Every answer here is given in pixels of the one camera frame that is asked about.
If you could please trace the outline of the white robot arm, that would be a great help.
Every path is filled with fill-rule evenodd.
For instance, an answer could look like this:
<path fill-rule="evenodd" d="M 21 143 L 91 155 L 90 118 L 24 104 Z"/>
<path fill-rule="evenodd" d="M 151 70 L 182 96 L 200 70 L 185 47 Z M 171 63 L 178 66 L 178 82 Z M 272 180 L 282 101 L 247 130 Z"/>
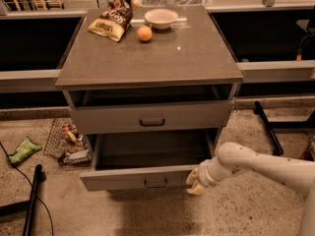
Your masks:
<path fill-rule="evenodd" d="M 244 170 L 251 170 L 306 197 L 298 236 L 315 236 L 315 162 L 258 153 L 237 143 L 222 144 L 212 159 L 194 168 L 186 179 L 191 195 Z"/>

